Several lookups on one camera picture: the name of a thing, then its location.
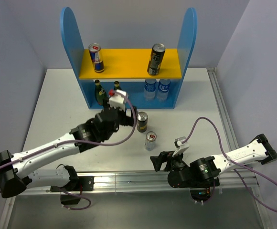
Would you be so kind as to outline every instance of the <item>tabletop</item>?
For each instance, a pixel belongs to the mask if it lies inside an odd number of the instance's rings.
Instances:
[[[228,151],[224,128],[217,103],[205,68],[189,68],[174,109],[142,109],[148,114],[148,131],[157,134],[156,147],[144,148],[146,132],[135,131],[133,136],[118,146],[98,146],[74,156],[61,158],[43,168],[54,169],[59,164],[74,166],[77,171],[146,171],[153,170],[150,156],[161,151],[175,150],[174,139],[187,136],[194,121],[205,116],[217,126],[223,147]],[[100,110],[89,110],[72,69],[48,69],[24,150],[33,149],[61,137],[77,125],[93,118]],[[124,139],[131,131],[121,126],[106,141],[113,143]],[[184,153],[184,161],[220,154],[218,139],[213,127],[205,120],[199,121]]]

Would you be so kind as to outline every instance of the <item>yellow shelf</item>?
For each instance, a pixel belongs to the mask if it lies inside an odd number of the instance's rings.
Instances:
[[[166,49],[158,75],[147,73],[151,49],[102,49],[105,70],[96,73],[89,50],[82,59],[80,80],[92,79],[181,79],[177,49]]]

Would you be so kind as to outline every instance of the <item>gray floor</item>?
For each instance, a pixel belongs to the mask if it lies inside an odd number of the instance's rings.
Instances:
[[[9,229],[260,229],[253,199],[245,188],[215,192],[203,207],[189,191],[104,193],[88,195],[82,211],[61,208],[58,195],[18,196]]]

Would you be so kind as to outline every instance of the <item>can top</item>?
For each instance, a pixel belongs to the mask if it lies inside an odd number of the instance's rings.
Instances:
[[[157,139],[157,135],[156,135],[156,133],[154,133],[153,131],[149,131],[149,132],[146,134],[146,139],[147,139],[147,141],[149,141],[149,142],[154,142],[154,141]]]
[[[89,45],[89,51],[90,52],[99,52],[101,50],[101,47],[97,43],[93,43]]]
[[[137,119],[141,122],[144,122],[148,119],[148,115],[145,112],[140,111],[137,115]]]
[[[165,51],[165,46],[164,46],[164,44],[161,44],[161,43],[154,44],[152,48],[156,52],[164,52]]]

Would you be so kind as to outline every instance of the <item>silver can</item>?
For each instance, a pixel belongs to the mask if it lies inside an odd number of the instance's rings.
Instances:
[[[156,146],[156,140],[157,140],[157,135],[153,131],[149,131],[146,134],[146,139],[145,139],[145,149],[147,150],[153,150],[154,147]]]
[[[141,133],[147,130],[148,115],[141,111],[137,115],[137,130]]]

